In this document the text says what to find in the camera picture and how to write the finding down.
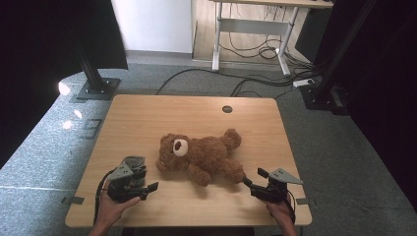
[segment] black curtain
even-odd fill
[[[53,104],[58,83],[82,71],[70,31],[94,67],[127,69],[110,0],[0,2],[0,166]]]
[[[351,32],[366,2],[337,1],[318,53],[321,61],[337,55],[337,44]],[[325,75],[331,85],[344,87],[348,113],[417,210],[417,3],[376,0],[366,14]]]

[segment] teddy bear snout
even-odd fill
[[[174,151],[174,154],[176,156],[183,156],[187,154],[188,152],[188,143],[185,140],[175,140],[174,146],[172,147],[172,150]]]

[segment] gray carpet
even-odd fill
[[[130,64],[129,71],[100,70],[100,74],[121,79],[117,93],[156,94],[168,78],[190,68]],[[221,73],[286,80],[276,71]],[[63,80],[71,93],[58,97],[0,170],[0,235],[89,233],[88,228],[65,225],[69,206],[61,204],[64,197],[74,196],[93,149],[96,134],[85,124],[104,119],[110,106],[110,101],[69,102],[85,80],[84,74]],[[173,78],[159,94],[229,96],[240,81],[193,71]],[[247,92],[242,96],[284,93],[277,103],[313,215],[304,235],[417,235],[417,214],[350,117],[305,109],[296,88],[247,83],[243,90]],[[68,121],[72,126],[64,129]],[[257,236],[278,232],[276,227],[255,228]],[[109,235],[120,233],[120,228],[113,228]]]

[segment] teddy bear head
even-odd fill
[[[160,171],[187,170],[190,163],[188,143],[184,135],[168,134],[160,139],[159,159],[156,167]]]

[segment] power strip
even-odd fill
[[[313,85],[314,81],[312,79],[302,80],[302,81],[296,81],[293,83],[293,86],[295,88],[299,88],[301,86],[310,86]]]

